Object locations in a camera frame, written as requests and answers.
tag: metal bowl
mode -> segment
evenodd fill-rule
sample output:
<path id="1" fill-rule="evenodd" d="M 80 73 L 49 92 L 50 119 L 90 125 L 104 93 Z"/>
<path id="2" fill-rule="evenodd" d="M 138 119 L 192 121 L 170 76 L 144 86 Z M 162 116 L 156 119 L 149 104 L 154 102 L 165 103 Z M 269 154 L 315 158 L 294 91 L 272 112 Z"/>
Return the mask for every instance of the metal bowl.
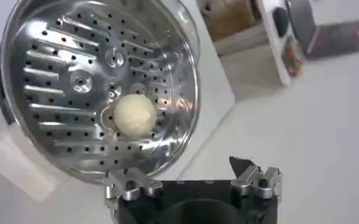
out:
<path id="1" fill-rule="evenodd" d="M 6 25 L 2 84 L 14 120 L 50 162 L 90 183 L 108 170 L 155 175 L 185 150 L 199 115 L 198 38 L 183 5 L 155 0 L 23 0 Z M 158 119 L 123 135 L 113 110 L 145 94 Z"/>

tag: dough ball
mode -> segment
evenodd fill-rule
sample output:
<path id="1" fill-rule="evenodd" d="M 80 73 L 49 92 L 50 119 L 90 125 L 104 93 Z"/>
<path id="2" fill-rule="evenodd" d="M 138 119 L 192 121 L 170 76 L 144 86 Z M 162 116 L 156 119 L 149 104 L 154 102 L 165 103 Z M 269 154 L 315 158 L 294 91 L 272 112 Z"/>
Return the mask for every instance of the dough ball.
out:
<path id="1" fill-rule="evenodd" d="M 155 107 L 145 95 L 127 95 L 119 100 L 114 109 L 116 126 L 125 135 L 131 137 L 149 135 L 156 119 Z"/>

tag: metal bracket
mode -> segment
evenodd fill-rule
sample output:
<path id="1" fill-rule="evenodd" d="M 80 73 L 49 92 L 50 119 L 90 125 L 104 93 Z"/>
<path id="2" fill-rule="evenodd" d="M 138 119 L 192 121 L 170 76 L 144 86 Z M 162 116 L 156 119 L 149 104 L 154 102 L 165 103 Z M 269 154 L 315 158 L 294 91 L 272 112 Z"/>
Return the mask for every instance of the metal bracket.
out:
<path id="1" fill-rule="evenodd" d="M 109 208 L 115 222 L 118 215 L 119 197 L 122 196 L 126 201 L 137 200 L 142 193 L 148 197 L 157 197 L 163 188 L 161 181 L 148 177 L 137 168 L 109 171 L 104 178 L 104 183 L 105 205 Z"/>
<path id="2" fill-rule="evenodd" d="M 249 166 L 231 185 L 240 196 L 255 194 L 262 199 L 282 196 L 282 173 L 270 167 L 265 174 L 255 165 Z"/>

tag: white surface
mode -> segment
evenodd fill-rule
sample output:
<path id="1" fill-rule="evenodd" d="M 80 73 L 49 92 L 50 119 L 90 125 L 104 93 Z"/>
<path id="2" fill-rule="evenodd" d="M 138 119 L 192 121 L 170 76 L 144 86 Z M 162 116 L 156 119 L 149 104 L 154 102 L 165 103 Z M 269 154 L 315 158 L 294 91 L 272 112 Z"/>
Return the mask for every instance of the white surface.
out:
<path id="1" fill-rule="evenodd" d="M 44 159 L 16 123 L 0 133 L 0 173 L 36 201 L 46 200 L 69 178 Z"/>
<path id="2" fill-rule="evenodd" d="M 15 1 L 0 1 L 0 39 L 6 18 Z M 176 178 L 187 166 L 205 139 L 234 104 L 234 96 L 224 75 L 195 0 L 183 0 L 196 20 L 201 43 L 202 106 L 199 123 L 183 156 L 161 179 Z M 0 111 L 0 131 L 5 122 Z M 45 202 L 29 198 L 21 189 L 0 176 L 0 223 L 111 223 L 103 204 L 102 188 L 70 179 Z"/>
<path id="3" fill-rule="evenodd" d="M 322 23 L 359 18 L 359 1 L 314 8 Z M 247 86 L 238 69 L 227 76 L 244 100 L 181 178 L 233 178 L 228 156 L 249 158 L 281 168 L 282 223 L 359 223 L 359 54 L 307 63 L 286 89 Z"/>

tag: white table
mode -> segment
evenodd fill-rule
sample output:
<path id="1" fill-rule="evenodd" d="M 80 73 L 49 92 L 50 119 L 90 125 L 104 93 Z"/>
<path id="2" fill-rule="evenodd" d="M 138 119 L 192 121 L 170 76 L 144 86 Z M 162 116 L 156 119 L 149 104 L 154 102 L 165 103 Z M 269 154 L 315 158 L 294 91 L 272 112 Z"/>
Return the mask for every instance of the white table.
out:
<path id="1" fill-rule="evenodd" d="M 359 0 L 313 7 L 319 23 L 359 18 Z M 233 178 L 228 156 L 249 158 L 283 172 L 282 223 L 359 223 L 359 54 L 308 62 L 292 87 L 260 91 L 237 96 L 181 178 Z"/>
<path id="2" fill-rule="evenodd" d="M 14 0 L 0 1 L 0 39 Z M 201 115 L 194 136 L 183 156 L 160 179 L 175 179 L 192 160 L 204 141 L 233 107 L 234 96 L 211 43 L 195 0 L 183 0 L 196 21 L 201 43 Z M 0 131 L 6 124 L 0 112 Z M 38 203 L 0 176 L 0 223 L 111 223 L 103 204 L 103 188 L 75 179 L 60 185 L 45 202 Z"/>

